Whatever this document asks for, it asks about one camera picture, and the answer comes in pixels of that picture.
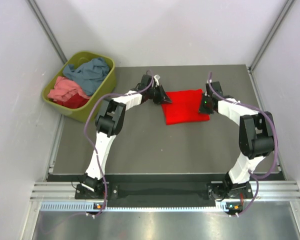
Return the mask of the bright red t-shirt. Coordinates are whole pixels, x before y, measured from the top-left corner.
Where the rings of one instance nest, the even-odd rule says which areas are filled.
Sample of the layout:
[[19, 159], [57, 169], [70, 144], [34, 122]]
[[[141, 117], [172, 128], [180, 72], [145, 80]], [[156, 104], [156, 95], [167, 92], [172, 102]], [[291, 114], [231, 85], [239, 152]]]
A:
[[202, 94], [201, 89], [167, 92], [172, 103], [161, 105], [166, 125], [209, 121], [208, 114], [199, 113]]

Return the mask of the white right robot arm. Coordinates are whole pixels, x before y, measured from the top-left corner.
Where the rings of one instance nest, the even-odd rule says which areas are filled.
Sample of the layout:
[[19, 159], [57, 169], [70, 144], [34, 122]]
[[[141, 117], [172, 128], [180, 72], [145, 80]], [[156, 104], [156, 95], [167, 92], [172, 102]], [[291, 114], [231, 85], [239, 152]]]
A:
[[233, 121], [239, 127], [238, 146], [240, 154], [234, 166], [222, 181], [223, 194], [235, 198], [245, 189], [251, 174], [270, 153], [276, 150], [275, 126], [270, 112], [241, 103], [229, 95], [224, 95], [221, 84], [211, 79], [205, 84], [199, 113], [218, 113]]

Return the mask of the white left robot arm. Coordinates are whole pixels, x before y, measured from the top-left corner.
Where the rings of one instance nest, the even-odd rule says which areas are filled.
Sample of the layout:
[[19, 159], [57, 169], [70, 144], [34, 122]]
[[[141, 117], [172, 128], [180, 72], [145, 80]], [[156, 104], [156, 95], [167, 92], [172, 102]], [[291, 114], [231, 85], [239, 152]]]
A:
[[81, 193], [87, 193], [88, 197], [92, 199], [99, 199], [107, 195], [105, 167], [111, 146], [123, 128], [126, 111], [147, 100], [152, 100], [156, 105], [172, 103], [160, 84], [158, 74], [144, 74], [140, 83], [127, 93], [107, 93], [96, 102], [92, 108], [95, 110], [99, 107], [95, 117], [95, 143], [88, 139], [94, 153], [80, 181]]

